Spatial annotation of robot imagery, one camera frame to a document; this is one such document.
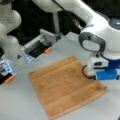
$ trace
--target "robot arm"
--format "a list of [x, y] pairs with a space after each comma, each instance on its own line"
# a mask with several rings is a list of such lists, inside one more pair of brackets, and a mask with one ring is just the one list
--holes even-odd
[[[56, 12], [61, 9], [52, 0], [32, 0], [38, 7], [46, 12]], [[81, 18], [86, 24], [93, 19], [103, 19], [100, 15], [96, 14], [94, 10], [88, 7], [81, 0], [56, 0], [63, 8], [74, 13]]]
[[21, 17], [18, 12], [12, 10], [13, 0], [0, 0], [0, 47], [4, 51], [4, 59], [12, 64], [13, 71], [17, 71], [26, 58], [24, 57], [18, 40], [8, 35], [21, 24]]

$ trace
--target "cable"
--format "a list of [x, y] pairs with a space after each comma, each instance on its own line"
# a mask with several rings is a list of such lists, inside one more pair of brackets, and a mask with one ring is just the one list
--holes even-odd
[[88, 79], [93, 79], [93, 80], [96, 80], [96, 76], [87, 76], [85, 73], [84, 73], [84, 69], [87, 67], [87, 65], [83, 66], [82, 68], [82, 74], [84, 75], [84, 77], [88, 78]]
[[73, 21], [73, 23], [80, 29], [82, 29], [82, 27], [80, 26], [80, 23], [67, 11], [65, 10], [57, 1], [52, 0], [58, 7], [60, 7], [67, 15], [70, 16], [71, 20]]

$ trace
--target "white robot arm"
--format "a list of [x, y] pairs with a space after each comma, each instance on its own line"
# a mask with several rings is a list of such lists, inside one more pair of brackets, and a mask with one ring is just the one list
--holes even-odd
[[87, 64], [89, 76], [97, 79], [117, 79], [120, 66], [120, 20], [98, 14], [81, 0], [32, 0], [46, 12], [64, 9], [74, 13], [86, 23], [79, 35], [81, 46], [93, 51]]
[[18, 12], [12, 10], [13, 0], [0, 1], [0, 47], [4, 51], [4, 59], [8, 60], [17, 71], [26, 62], [18, 40], [8, 35], [21, 24], [21, 17]]

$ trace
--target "white table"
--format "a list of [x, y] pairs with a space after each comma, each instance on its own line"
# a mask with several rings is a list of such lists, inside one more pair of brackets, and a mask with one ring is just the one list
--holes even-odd
[[[28, 73], [71, 55], [76, 55], [87, 63], [89, 54], [80, 47], [78, 35], [67, 34], [53, 46], [50, 54], [42, 54], [21, 69], [11, 84], [0, 86], [0, 120], [49, 120]], [[108, 87], [108, 91], [102, 97], [56, 120], [118, 120], [120, 81], [103, 83]]]

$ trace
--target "blue object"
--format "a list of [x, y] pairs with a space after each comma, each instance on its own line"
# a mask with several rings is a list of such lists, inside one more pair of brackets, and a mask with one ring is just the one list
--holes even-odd
[[108, 63], [108, 67], [104, 68], [103, 71], [96, 72], [96, 76], [98, 80], [115, 80], [118, 77], [117, 70], [120, 69], [120, 59], [111, 60], [105, 58], [102, 54], [101, 56], [106, 59]]
[[106, 69], [96, 73], [98, 80], [115, 80], [117, 78], [116, 69]]

